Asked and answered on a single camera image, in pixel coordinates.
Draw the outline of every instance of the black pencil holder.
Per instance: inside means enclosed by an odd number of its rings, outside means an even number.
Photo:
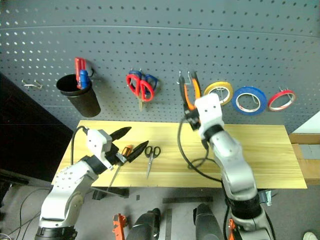
[[[84,89],[77,88],[75,74],[66,75],[58,80],[56,87],[65,95],[75,108],[86,118],[97,116],[101,109],[97,96],[92,89],[92,83]]]

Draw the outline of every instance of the wooden table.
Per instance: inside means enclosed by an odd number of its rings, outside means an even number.
[[[103,129],[108,134],[122,127],[132,127],[126,136],[114,144],[120,149],[126,145],[137,146],[149,140],[152,146],[159,146],[161,154],[152,163],[146,178],[148,159],[141,154],[132,163],[121,167],[113,187],[221,187],[221,184],[202,177],[187,169],[177,145],[178,123],[169,122],[126,122],[81,120],[92,129]],[[226,124],[225,129],[243,146],[246,161],[253,169],[257,187],[260,189],[305,189],[307,188],[289,137],[283,125]],[[201,158],[205,150],[198,132],[193,132],[188,123],[182,128],[181,142],[190,160]],[[67,147],[57,172],[70,165],[71,145]],[[92,154],[86,146],[86,135],[80,130],[75,137],[74,162]],[[108,187],[117,166],[105,171],[93,186]],[[220,169],[207,161],[200,170],[212,177],[220,178]]]

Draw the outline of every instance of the blue tape roll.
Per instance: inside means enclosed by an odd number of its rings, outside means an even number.
[[[254,95],[258,101],[260,102],[260,106],[258,108],[255,108],[254,111],[250,110],[250,109],[245,109],[244,107],[239,105],[237,105],[237,98],[240,95],[244,95],[244,94],[249,94],[249,95]],[[235,110],[237,110],[239,113],[242,113],[244,115],[248,115],[248,116],[254,116],[254,115],[258,115],[260,113],[262,113],[266,107],[267,107],[267,98],[266,95],[258,88],[253,87],[253,86],[244,86],[239,88],[237,91],[235,91],[233,98],[232,98],[232,105],[235,108]]]

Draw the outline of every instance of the scissors on table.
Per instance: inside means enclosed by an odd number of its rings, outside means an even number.
[[[148,178],[150,170],[151,170],[151,165],[152,165],[152,161],[157,158],[161,153],[161,148],[158,146],[147,146],[144,150],[144,154],[147,158],[149,158],[149,162],[148,162],[148,169],[146,171],[146,178]]]
[[[154,98],[157,82],[158,80],[154,76],[150,74],[143,75],[140,71],[131,70],[126,76],[127,85],[138,98],[140,112],[143,109],[143,103],[150,102]]]

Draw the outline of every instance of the gray pegboard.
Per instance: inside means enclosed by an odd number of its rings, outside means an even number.
[[[229,124],[285,124],[292,132],[320,109],[317,0],[4,1],[0,19],[1,72],[72,129],[87,118],[56,82],[74,72],[76,56],[96,71],[101,113],[95,120],[178,122],[176,81],[178,71],[186,76],[188,69],[197,70],[202,90],[228,81],[234,90],[260,88],[268,99],[279,87],[297,93],[290,108],[258,116],[228,103],[222,110]],[[143,112],[125,84],[130,68],[160,79]],[[43,88],[26,89],[22,79]]]

